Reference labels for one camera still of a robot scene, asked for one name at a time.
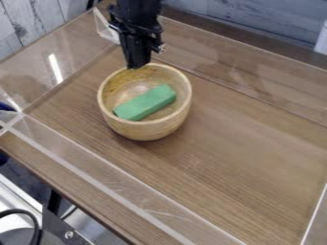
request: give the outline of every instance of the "black cable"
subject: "black cable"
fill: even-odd
[[[38,226],[38,223],[37,223],[36,216],[33,215],[33,213],[30,213],[30,212],[28,212],[25,210],[13,209],[13,210],[8,210],[8,211],[4,211],[4,212],[0,212],[0,219],[4,218],[8,215],[12,215],[12,214],[25,214],[32,219],[33,224],[34,224],[34,233],[33,233],[33,237],[32,237],[32,240],[29,242],[29,245],[38,245],[41,230],[40,230],[40,226]]]

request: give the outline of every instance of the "transparent plastic wall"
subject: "transparent plastic wall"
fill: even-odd
[[[164,18],[162,22],[166,52],[154,56],[156,60],[327,124],[324,70],[169,19]],[[113,47],[113,43],[98,36],[93,13],[82,14],[1,63],[0,101],[17,111],[29,108]],[[24,113],[1,112],[0,125],[0,135],[14,134],[181,244],[244,244],[106,159]],[[93,174],[94,167],[104,169],[102,175]],[[317,241],[317,238],[327,227],[324,203],[325,197],[321,197],[303,244],[323,244],[319,243],[323,239]]]

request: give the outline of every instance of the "green sponge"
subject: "green sponge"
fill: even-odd
[[[166,107],[176,100],[176,92],[162,84],[146,93],[113,108],[114,115],[129,121],[140,121],[148,115]]]

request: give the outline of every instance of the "wooden table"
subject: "wooden table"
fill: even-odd
[[[164,200],[156,210],[141,207],[164,216],[166,226],[178,217],[161,210],[177,207],[170,212],[185,209],[208,231],[222,229],[246,244],[300,244],[327,181],[327,70],[176,21],[165,19],[165,25],[168,49],[153,62],[176,66],[192,81],[193,107],[182,127],[141,143],[105,126],[96,93],[125,61],[120,48],[97,37],[88,12],[0,66],[2,100],[14,100],[32,121],[53,129],[45,136],[45,129],[30,130],[38,131],[37,141],[48,137],[45,149],[72,167],[10,131],[0,138],[1,149],[134,244],[192,240],[178,235],[181,225],[170,228],[176,233],[158,228],[104,191],[120,191],[109,179],[114,168],[104,162]],[[237,243],[222,237],[193,244]]]

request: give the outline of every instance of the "wooden plank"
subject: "wooden plank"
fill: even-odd
[[[21,48],[20,41],[14,33],[0,40],[0,60],[14,53]]]
[[[206,2],[208,0],[164,0],[162,1],[169,6],[185,11],[193,11],[200,14],[206,14]]]
[[[94,109],[100,84],[124,63],[116,49],[30,109],[32,117],[248,244],[297,244],[325,180],[327,129],[184,71],[193,85],[186,123],[160,141],[128,141]],[[98,180],[104,172],[92,167]]]
[[[14,28],[8,18],[8,15],[5,13],[1,2],[0,2],[0,23],[1,23],[0,25],[0,41],[1,41],[5,37],[8,37],[14,32]]]
[[[325,18],[325,1],[208,0],[208,15],[313,43]]]
[[[64,23],[57,1],[2,0],[2,4],[22,45],[28,45]]]
[[[88,0],[58,0],[65,21],[70,21],[86,10]]]

